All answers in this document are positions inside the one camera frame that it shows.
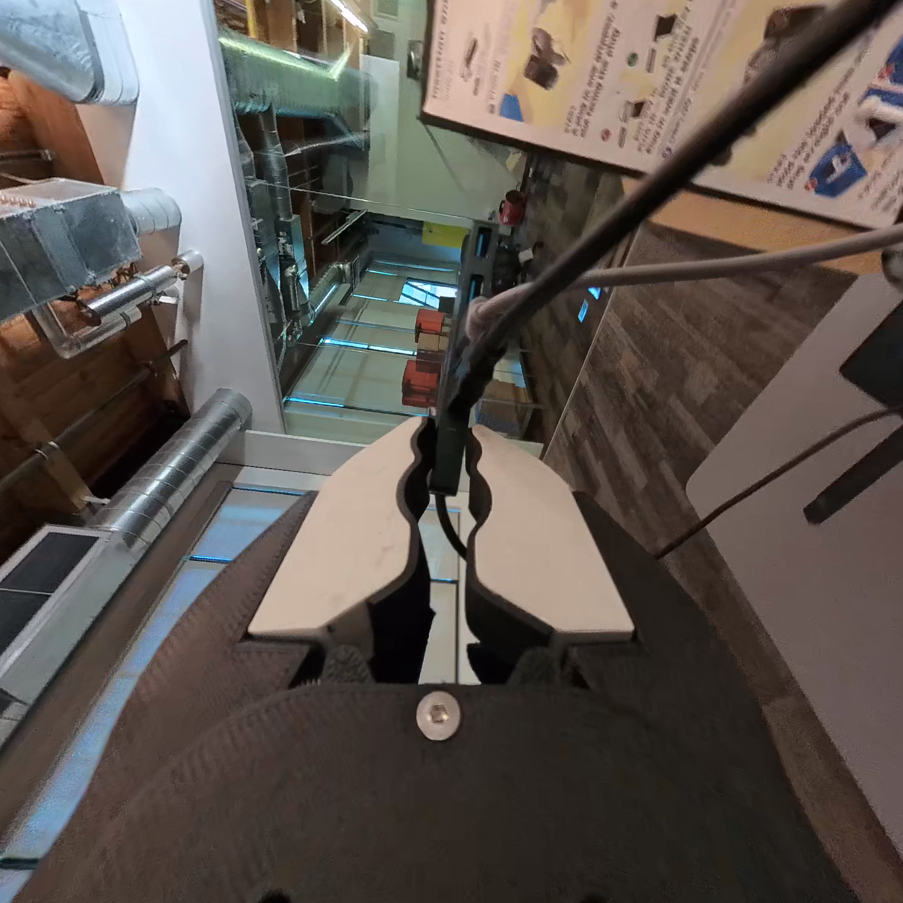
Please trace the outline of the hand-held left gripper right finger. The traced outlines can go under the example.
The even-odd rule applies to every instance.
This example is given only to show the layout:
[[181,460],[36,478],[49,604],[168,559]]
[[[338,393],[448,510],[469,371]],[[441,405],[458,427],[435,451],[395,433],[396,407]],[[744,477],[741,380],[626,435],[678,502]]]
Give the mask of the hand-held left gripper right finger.
[[467,441],[464,618],[477,683],[506,683],[524,656],[632,657],[636,625],[573,490],[511,440],[477,425]]

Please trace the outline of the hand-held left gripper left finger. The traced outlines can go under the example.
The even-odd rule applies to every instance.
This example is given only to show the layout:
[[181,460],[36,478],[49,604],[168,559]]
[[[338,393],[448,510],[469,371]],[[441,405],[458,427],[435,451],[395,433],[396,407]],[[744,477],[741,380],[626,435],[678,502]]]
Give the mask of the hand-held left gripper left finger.
[[381,683],[416,683],[434,620],[419,521],[435,423],[411,417],[317,491],[250,620],[250,638],[355,648]]

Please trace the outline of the black usb hub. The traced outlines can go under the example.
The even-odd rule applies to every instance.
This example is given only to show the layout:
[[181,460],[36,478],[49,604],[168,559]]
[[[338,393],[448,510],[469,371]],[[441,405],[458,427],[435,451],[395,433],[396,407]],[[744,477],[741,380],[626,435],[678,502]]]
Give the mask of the black usb hub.
[[[465,322],[471,303],[492,287],[499,240],[497,222],[474,220],[462,244],[459,292],[452,310],[449,348],[444,360],[433,418],[436,427],[435,462],[428,486],[430,493],[435,495],[453,496],[458,492],[472,407],[480,400],[492,378],[494,366],[478,367],[468,363]],[[467,408],[455,407],[460,366],[466,370],[473,369],[478,374],[477,388],[466,396],[466,400],[470,403],[470,407]]]

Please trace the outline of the printed instruction sheet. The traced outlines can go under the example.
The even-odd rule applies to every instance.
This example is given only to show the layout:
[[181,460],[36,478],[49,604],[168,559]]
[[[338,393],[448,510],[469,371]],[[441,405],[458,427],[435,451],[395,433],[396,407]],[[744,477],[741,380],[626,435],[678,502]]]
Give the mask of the printed instruction sheet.
[[[835,2],[434,2],[422,119],[652,172],[796,48]],[[694,188],[854,227],[902,197],[897,6],[694,178]]]

